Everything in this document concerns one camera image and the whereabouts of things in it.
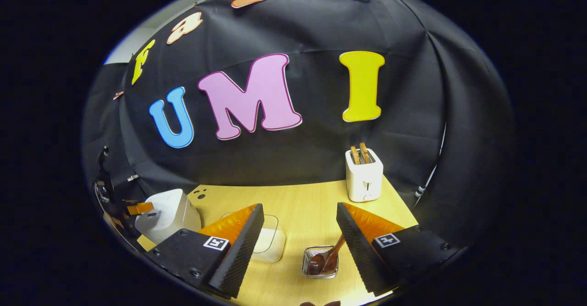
letter m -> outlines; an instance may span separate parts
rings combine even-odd
[[[302,116],[294,111],[285,81],[288,63],[289,57],[284,54],[256,59],[251,65],[245,91],[224,72],[208,74],[199,81],[198,88],[208,95],[218,124],[216,137],[234,139],[241,134],[229,113],[248,132],[255,132],[259,104],[264,114],[261,126],[266,130],[294,128],[302,123]]]

table surface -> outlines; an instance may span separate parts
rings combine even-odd
[[[321,306],[335,300],[340,300],[342,306],[356,306],[385,296],[375,297],[367,292],[347,244],[340,249],[339,271],[334,278],[309,279],[302,273],[304,249],[334,245],[338,241],[341,235],[336,223],[338,202],[353,204],[404,228],[418,224],[385,177],[381,197],[365,203],[350,201],[344,180],[266,187],[202,184],[188,198],[198,210],[203,227],[227,212],[255,203],[263,204],[265,214],[279,219],[277,229],[286,237],[281,260],[273,264],[249,263],[238,298],[231,300],[243,306],[299,306],[305,301]],[[144,236],[138,242],[146,250],[155,246]]]

blue letter u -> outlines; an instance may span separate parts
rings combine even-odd
[[[180,126],[182,126],[182,131],[179,134],[175,134],[169,128],[167,118],[165,118],[165,113],[163,112],[163,106],[165,106],[163,101],[156,101],[151,107],[149,107],[149,113],[155,119],[155,125],[157,125],[159,134],[163,137],[163,141],[165,141],[170,147],[174,148],[187,147],[187,145],[189,145],[194,139],[194,128],[191,125],[191,120],[187,115],[187,110],[185,109],[185,103],[183,101],[184,93],[185,88],[178,87],[167,94],[167,101],[173,105],[177,119],[180,121]]]

